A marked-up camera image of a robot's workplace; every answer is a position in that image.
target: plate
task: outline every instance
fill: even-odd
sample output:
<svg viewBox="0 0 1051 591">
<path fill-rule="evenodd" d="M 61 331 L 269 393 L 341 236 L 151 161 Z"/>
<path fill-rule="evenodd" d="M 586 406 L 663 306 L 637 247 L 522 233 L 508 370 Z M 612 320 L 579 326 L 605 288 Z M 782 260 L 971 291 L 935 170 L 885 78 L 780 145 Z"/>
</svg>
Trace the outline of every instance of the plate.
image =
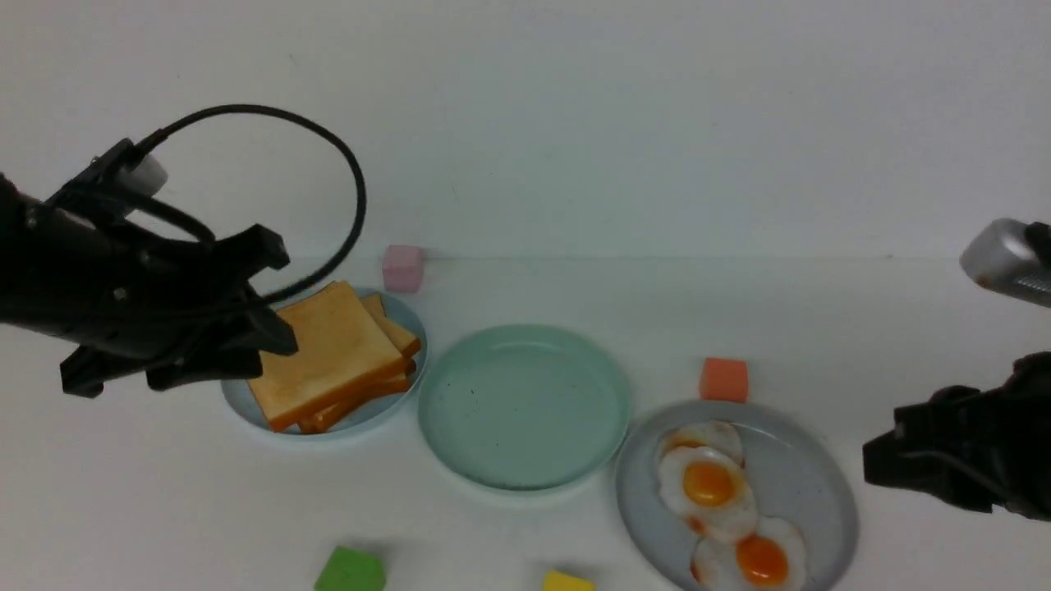
<svg viewBox="0 0 1051 591">
<path fill-rule="evenodd" d="M 840 579 L 858 545 L 858 508 L 836 461 L 790 419 L 753 404 L 692 401 L 661 410 L 635 429 L 617 458 L 617 507 L 642 555 L 680 589 L 703 589 L 689 574 L 699 537 L 657 496 L 657 446 L 665 433 L 704 421 L 734 424 L 759 513 L 791 521 L 807 547 L 806 591 Z"/>
<path fill-rule="evenodd" d="M 551 326 L 476 332 L 428 371 L 419 427 L 438 460 L 476 484 L 548 491 L 606 463 L 627 431 L 627 381 L 591 341 Z"/>
<path fill-rule="evenodd" d="M 365 288 L 355 288 L 354 291 L 362 298 L 376 292 L 375 289 Z M 223 389 L 223 396 L 226 399 L 226 403 L 240 419 L 248 424 L 259 427 L 274 436 L 297 441 L 323 442 L 345 439 L 359 434 L 380 424 L 385 419 L 393 414 L 418 386 L 419 376 L 423 375 L 424 369 L 427 367 L 427 331 L 424 330 L 424 323 L 419 321 L 419 317 L 405 302 L 383 291 L 379 292 L 379 295 L 383 298 L 387 318 L 419 337 L 419 352 L 412 358 L 416 362 L 416 371 L 410 375 L 413 384 L 409 391 L 371 401 L 345 416 L 327 432 L 315 434 L 305 434 L 295 425 L 280 433 L 271 431 L 267 425 L 266 417 L 263 416 L 263 411 L 260 409 L 259 404 L 255 403 L 255 398 L 248 387 L 248 382 L 244 380 L 222 381 L 221 388 Z"/>
</svg>

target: orange cube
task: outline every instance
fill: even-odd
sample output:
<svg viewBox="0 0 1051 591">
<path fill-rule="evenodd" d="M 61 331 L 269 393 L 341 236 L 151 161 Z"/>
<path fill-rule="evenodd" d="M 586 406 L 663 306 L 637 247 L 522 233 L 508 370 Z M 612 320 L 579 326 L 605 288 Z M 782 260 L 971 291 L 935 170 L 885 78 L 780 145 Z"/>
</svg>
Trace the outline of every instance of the orange cube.
<svg viewBox="0 0 1051 591">
<path fill-rule="evenodd" d="M 706 401 L 748 402 L 748 364 L 733 359 L 705 359 L 700 393 Z"/>
</svg>

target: white table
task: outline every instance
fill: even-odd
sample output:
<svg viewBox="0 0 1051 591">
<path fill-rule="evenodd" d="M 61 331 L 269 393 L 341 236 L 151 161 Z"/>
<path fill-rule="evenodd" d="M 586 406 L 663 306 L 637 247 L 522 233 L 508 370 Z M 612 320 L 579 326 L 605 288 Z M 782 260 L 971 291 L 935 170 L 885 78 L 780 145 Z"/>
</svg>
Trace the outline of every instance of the white table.
<svg viewBox="0 0 1051 591">
<path fill-rule="evenodd" d="M 374 285 L 377 267 L 342 277 Z M 501 323 L 586 334 L 632 379 L 637 415 L 695 395 L 706 355 L 749 360 L 753 401 L 817 432 L 853 487 L 862 537 L 840 589 L 1051 580 L 1051 525 L 862 480 L 861 446 L 893 407 L 998 385 L 1051 346 L 1051 311 L 971 286 L 952 261 L 434 261 L 407 300 L 433 355 Z M 391 591 L 536 591 L 553 567 L 601 591 L 671 589 L 624 534 L 607 472 L 549 500 L 494 496 L 436 463 L 413 405 L 351 442 L 289 444 L 239 423 L 214 383 L 64 395 L 70 349 L 0 329 L 4 589 L 306 590 L 336 544 L 383 555 Z"/>
</svg>

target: stack of bread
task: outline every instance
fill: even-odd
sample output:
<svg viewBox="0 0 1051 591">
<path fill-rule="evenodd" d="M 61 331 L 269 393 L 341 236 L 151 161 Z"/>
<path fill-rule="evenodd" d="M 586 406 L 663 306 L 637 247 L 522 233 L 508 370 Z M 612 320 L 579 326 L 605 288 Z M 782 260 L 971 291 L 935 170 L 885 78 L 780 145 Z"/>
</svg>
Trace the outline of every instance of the stack of bread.
<svg viewBox="0 0 1051 591">
<path fill-rule="evenodd" d="M 337 281 L 277 315 L 300 350 L 260 352 L 263 374 L 248 382 L 274 431 L 298 425 L 324 433 L 366 403 L 412 386 L 419 338 L 387 318 L 378 293 L 359 299 Z"/>
</svg>

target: white wall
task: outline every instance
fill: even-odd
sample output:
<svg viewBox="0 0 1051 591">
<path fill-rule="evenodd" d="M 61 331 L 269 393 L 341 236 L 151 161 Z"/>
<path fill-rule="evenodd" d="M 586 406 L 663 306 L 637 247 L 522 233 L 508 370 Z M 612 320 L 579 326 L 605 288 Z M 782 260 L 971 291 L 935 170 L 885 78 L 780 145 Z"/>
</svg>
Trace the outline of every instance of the white wall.
<svg viewBox="0 0 1051 591">
<path fill-rule="evenodd" d="M 1051 219 L 1048 0 L 8 0 L 0 169 L 252 101 L 331 126 L 360 253 L 954 257 Z M 330 250 L 349 171 L 280 122 L 159 156 L 163 199 Z"/>
</svg>

